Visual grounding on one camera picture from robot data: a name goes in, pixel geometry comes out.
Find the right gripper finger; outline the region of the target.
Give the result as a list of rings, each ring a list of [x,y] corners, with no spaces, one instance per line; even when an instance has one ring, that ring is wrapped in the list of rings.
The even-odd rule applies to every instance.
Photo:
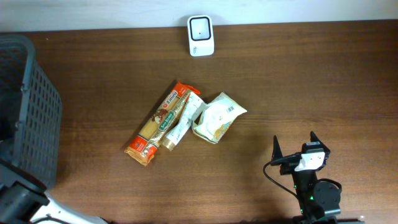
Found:
[[[319,140],[319,138],[313,131],[310,132],[310,144],[311,145],[321,145],[322,144],[321,140]]]
[[[273,137],[273,151],[272,151],[272,157],[271,157],[271,163],[270,165],[272,166],[278,166],[281,164],[283,160],[283,155],[282,151],[278,142],[277,136]]]

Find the yellow white snack bag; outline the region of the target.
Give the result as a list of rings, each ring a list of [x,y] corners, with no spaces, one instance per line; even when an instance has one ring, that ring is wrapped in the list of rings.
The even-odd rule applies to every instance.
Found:
[[[208,103],[198,124],[192,123],[193,133],[212,144],[217,144],[234,120],[248,111],[222,91]]]

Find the white tube gold cap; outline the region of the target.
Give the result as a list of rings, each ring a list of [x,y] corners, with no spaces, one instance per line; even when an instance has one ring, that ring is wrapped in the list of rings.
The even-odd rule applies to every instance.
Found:
[[[172,151],[191,128],[192,123],[199,117],[205,106],[206,103],[196,93],[191,92],[178,123],[165,135],[161,146]]]

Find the orange spaghetti pack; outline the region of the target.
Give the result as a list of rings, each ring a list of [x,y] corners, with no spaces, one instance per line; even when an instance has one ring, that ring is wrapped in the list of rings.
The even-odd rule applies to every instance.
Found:
[[[201,92],[178,81],[124,152],[140,164],[148,165],[162,138],[181,116],[191,93],[199,95]]]

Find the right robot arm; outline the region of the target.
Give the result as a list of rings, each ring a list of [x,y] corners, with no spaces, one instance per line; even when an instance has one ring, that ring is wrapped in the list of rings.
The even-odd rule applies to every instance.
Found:
[[[342,186],[330,179],[318,179],[317,172],[326,166],[330,150],[312,131],[310,142],[302,145],[300,152],[283,156],[276,136],[273,138],[273,152],[267,166],[279,166],[280,175],[291,175],[295,191],[273,181],[287,190],[299,203],[300,216],[293,217],[292,223],[337,223],[341,213]]]

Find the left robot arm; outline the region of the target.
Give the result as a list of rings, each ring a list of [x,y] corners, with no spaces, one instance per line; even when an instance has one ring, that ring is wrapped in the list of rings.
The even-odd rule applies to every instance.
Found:
[[[1,160],[1,223],[107,223],[56,201],[32,175]]]

